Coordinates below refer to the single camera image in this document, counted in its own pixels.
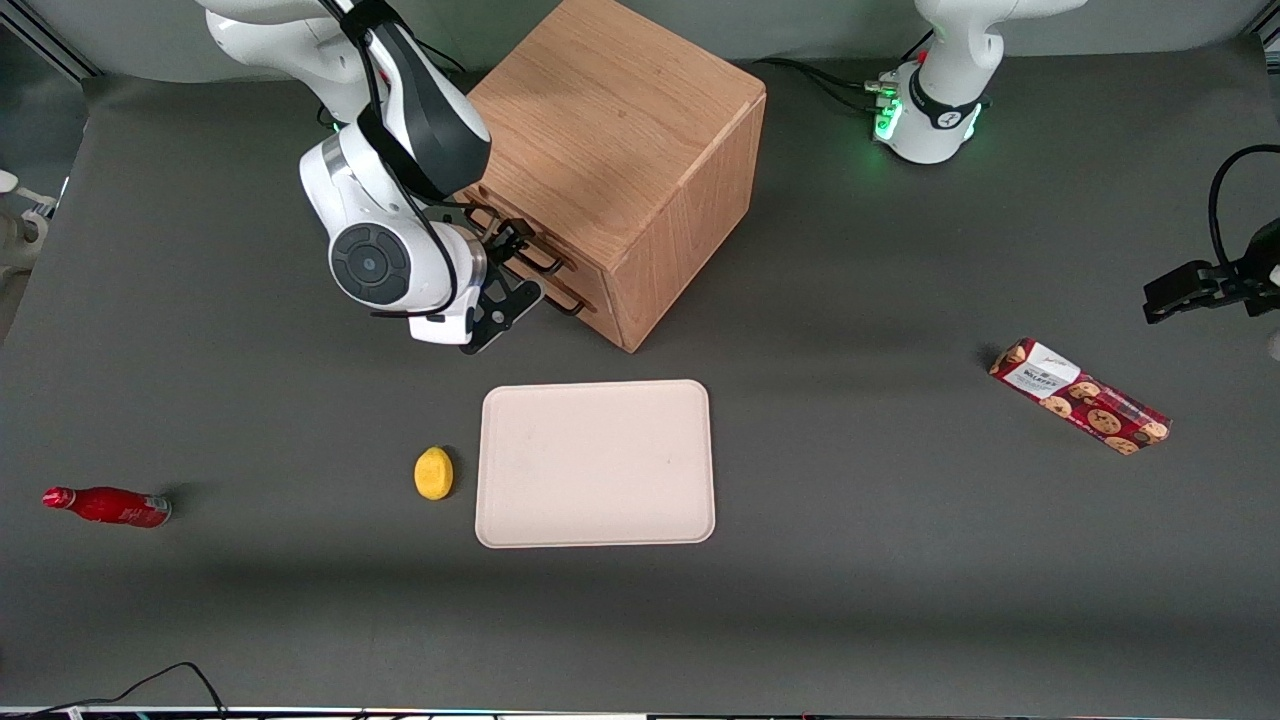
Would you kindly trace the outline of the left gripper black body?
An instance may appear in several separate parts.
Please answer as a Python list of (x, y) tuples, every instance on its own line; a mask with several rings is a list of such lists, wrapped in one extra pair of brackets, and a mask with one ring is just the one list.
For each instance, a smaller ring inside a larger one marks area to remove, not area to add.
[(1258, 228), (1234, 261), (1228, 259), (1220, 224), (1213, 220), (1213, 252), (1221, 275), (1213, 307), (1243, 304), (1248, 315), (1279, 309), (1279, 218)]

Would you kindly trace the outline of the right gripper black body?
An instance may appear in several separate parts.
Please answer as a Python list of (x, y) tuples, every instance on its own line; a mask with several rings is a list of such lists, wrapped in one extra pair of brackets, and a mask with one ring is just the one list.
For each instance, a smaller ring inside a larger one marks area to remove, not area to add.
[(466, 355), (481, 352), (516, 322), (544, 300), (545, 288), (539, 279), (522, 278), (506, 266), (489, 268), (481, 247), (494, 240), (498, 224), (504, 220), (495, 209), (485, 205), (458, 205), (463, 236), (460, 255), (456, 302), (467, 342), (460, 348)]

